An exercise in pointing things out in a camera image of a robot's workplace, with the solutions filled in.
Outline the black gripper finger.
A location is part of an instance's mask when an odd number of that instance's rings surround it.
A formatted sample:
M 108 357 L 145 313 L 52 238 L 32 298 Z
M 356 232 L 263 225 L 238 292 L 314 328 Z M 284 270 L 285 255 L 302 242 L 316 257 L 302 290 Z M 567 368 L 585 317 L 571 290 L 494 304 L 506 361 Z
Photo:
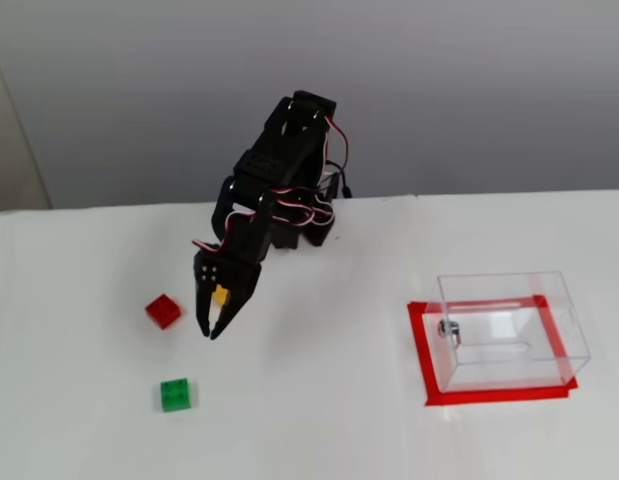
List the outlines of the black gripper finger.
M 196 287 L 195 315 L 198 325 L 207 338 L 214 339 L 209 321 L 212 295 L 222 279 L 219 258 L 208 251 L 198 251 L 194 256 L 194 279 Z
M 260 264 L 221 264 L 217 270 L 215 283 L 227 291 L 224 305 L 218 320 L 211 331 L 210 338 L 215 340 L 229 326 L 239 311 L 252 297 L 260 273 Z

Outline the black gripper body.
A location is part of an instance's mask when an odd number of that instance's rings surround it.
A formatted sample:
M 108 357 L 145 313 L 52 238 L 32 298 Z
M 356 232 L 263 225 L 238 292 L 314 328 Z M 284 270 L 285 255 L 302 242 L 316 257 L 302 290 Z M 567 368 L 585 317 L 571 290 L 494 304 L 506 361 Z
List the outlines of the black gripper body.
M 228 216 L 221 247 L 223 281 L 257 281 L 269 247 L 263 216 Z

